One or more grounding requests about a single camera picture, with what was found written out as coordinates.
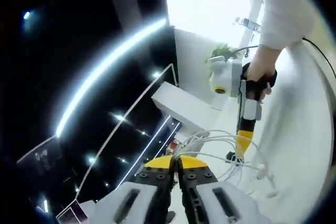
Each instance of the ceiling light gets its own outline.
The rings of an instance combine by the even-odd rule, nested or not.
[[[124,158],[122,158],[122,157],[117,157],[117,159],[120,160],[120,161],[123,162],[123,163],[128,164],[127,160],[124,159]]]
[[[94,157],[89,157],[88,161],[90,164],[94,164],[96,162],[96,159]]]
[[[125,118],[123,118],[121,115],[116,115],[115,118],[118,119],[119,121],[124,121],[125,120]]]
[[[49,212],[48,201],[46,199],[43,201],[43,205],[44,205],[44,212]]]
[[[143,149],[142,153],[139,155],[139,157],[136,159],[136,161],[134,162],[134,164],[131,166],[131,168],[128,170],[128,172],[125,174],[125,176],[121,179],[121,181],[119,182],[119,184],[117,185],[116,189],[124,182],[124,180],[126,179],[126,177],[129,175],[129,173],[132,171],[132,169],[134,168],[134,166],[138,163],[138,161],[141,159],[142,155],[145,153],[145,151],[148,149],[148,147],[151,145],[151,143],[154,141],[154,139],[156,138],[156,136],[159,134],[159,132],[162,130],[163,126],[167,123],[167,121],[169,120],[171,116],[169,115],[166,120],[164,120],[164,122],[162,123],[162,125],[160,126],[160,128],[157,130],[157,132],[154,134],[154,136],[152,137],[152,139],[149,141],[148,145],[145,147],[145,149]]]
[[[23,19],[27,19],[30,15],[30,12],[26,12],[25,15],[23,16]]]
[[[147,36],[152,34],[153,32],[159,30],[166,24],[166,19],[160,19],[157,22],[154,22],[152,25],[144,28],[138,33],[134,34],[124,43],[122,43],[119,47],[117,47],[109,56],[107,56],[101,63],[98,65],[93,72],[91,72],[90,76],[84,81],[81,87],[78,89],[74,98],[66,108],[61,121],[59,122],[56,135],[60,137],[67,121],[69,120],[71,114],[77,107],[80,100],[83,98],[85,93],[89,90],[89,88],[98,80],[98,78],[117,60],[119,57],[123,56],[127,51],[129,51],[132,47],[134,47],[137,43],[145,39]]]
[[[154,72],[154,73],[152,73],[152,77],[153,78],[157,78],[157,77],[159,77],[161,74],[160,74],[160,72]]]
[[[178,123],[177,126],[175,127],[175,129],[172,131],[172,133],[169,135],[169,137],[167,138],[167,140],[164,142],[164,144],[161,146],[161,148],[159,149],[159,151],[157,152],[157,154],[154,156],[154,158],[156,158],[158,156],[158,154],[160,153],[160,151],[163,149],[163,147],[166,145],[166,143],[169,141],[169,139],[172,137],[172,135],[175,133],[177,127],[180,125],[181,123]]]

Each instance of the green plant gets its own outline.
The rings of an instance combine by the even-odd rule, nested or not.
[[[207,58],[205,60],[205,63],[207,63],[208,59],[217,57],[217,56],[224,56],[225,61],[227,61],[229,58],[237,59],[237,55],[239,52],[235,52],[237,49],[230,47],[228,44],[220,44],[212,51],[211,57]]]

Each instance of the black handle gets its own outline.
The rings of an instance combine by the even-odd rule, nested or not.
[[[242,80],[246,80],[245,73],[250,66],[250,62],[243,66]],[[267,83],[269,83],[272,88],[277,80],[278,72],[275,71],[273,76],[263,75],[258,81],[246,81],[246,93],[253,92],[255,94],[254,99],[259,101],[261,93],[264,89],[268,88]]]

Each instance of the white sleeve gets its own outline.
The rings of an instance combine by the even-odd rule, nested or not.
[[[261,45],[283,49],[312,29],[314,17],[308,0],[264,0],[264,5]]]

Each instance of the white cable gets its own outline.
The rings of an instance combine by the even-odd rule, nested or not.
[[[227,135],[219,135],[219,136],[211,136],[211,137],[204,137],[204,138],[201,138],[201,139],[197,139],[197,136],[200,136],[202,137],[202,134],[204,133],[209,133],[209,132],[223,132],[223,133],[226,133]],[[226,131],[222,131],[222,130],[209,130],[209,131],[201,131],[201,132],[198,132],[196,134],[193,134],[192,136],[190,136],[187,140],[186,140],[186,144],[184,144],[179,150],[177,150],[177,152],[175,152],[174,154],[174,158],[177,158],[181,155],[185,155],[185,154],[201,154],[201,155],[205,155],[205,156],[210,156],[210,157],[214,157],[214,158],[218,158],[218,159],[221,159],[227,163],[230,163],[232,165],[232,167],[230,167],[230,169],[228,169],[224,174],[220,175],[218,178],[222,178],[223,176],[225,176],[227,173],[229,173],[229,175],[227,176],[227,178],[225,178],[224,180],[228,180],[230,179],[234,174],[236,174],[236,172],[240,172],[240,175],[239,175],[239,180],[237,182],[237,185],[236,187],[240,184],[240,181],[241,181],[241,178],[242,178],[242,173],[243,173],[243,166],[245,167],[248,167],[248,168],[251,168],[251,169],[255,169],[255,170],[258,170],[258,171],[261,171],[261,169],[259,168],[256,168],[256,167],[253,167],[253,166],[250,166],[250,165],[247,165],[248,163],[251,163],[251,162],[246,162],[246,163],[241,163],[241,162],[238,162],[237,160],[239,159],[237,156],[235,156],[235,160],[228,160],[226,158],[221,158],[221,157],[218,157],[218,156],[215,156],[215,155],[211,155],[211,154],[207,154],[207,153],[202,153],[202,152],[192,152],[192,151],[187,151],[187,149],[192,146],[192,145],[195,145],[195,144],[200,144],[200,143],[207,143],[207,142],[211,142],[211,141],[219,141],[219,142],[226,142],[228,144],[231,145],[231,147],[233,147],[234,151],[236,151],[236,149],[240,149],[240,151],[242,151],[241,149],[241,146],[239,144],[237,144],[237,138],[238,137],[241,137],[241,138],[244,138],[246,140],[249,140],[252,145],[256,148],[256,151],[261,159],[261,162],[264,164],[264,173],[265,173],[265,176],[267,177],[267,179],[269,180],[270,184],[271,184],[271,187],[272,189],[274,189],[274,192],[275,195],[277,194],[277,190],[276,190],[276,186],[275,186],[275,182],[274,182],[274,176],[273,175],[269,175],[268,174],[268,162],[267,160],[265,159],[263,153],[261,152],[260,148],[248,137],[245,137],[245,136],[237,136],[237,135],[231,135],[230,133],[226,132]]]
[[[240,162],[231,161],[231,160],[226,159],[226,158],[218,157],[218,156],[211,155],[211,154],[208,154],[208,153],[203,153],[203,152],[182,152],[182,153],[179,153],[179,154],[177,155],[177,157],[179,157],[179,156],[181,156],[181,155],[186,155],[186,154],[201,154],[201,155],[204,155],[204,156],[209,156],[209,157],[218,158],[218,159],[221,159],[221,160],[223,160],[223,161],[226,161],[226,162],[231,163],[231,164],[234,164],[234,165],[243,165],[243,164],[240,163]],[[254,167],[254,166],[250,166],[250,165],[245,165],[245,166],[248,167],[248,168],[254,169],[254,170],[259,170],[259,168]]]
[[[247,196],[250,196],[252,193],[254,193],[254,190],[252,190],[252,192],[246,194]]]

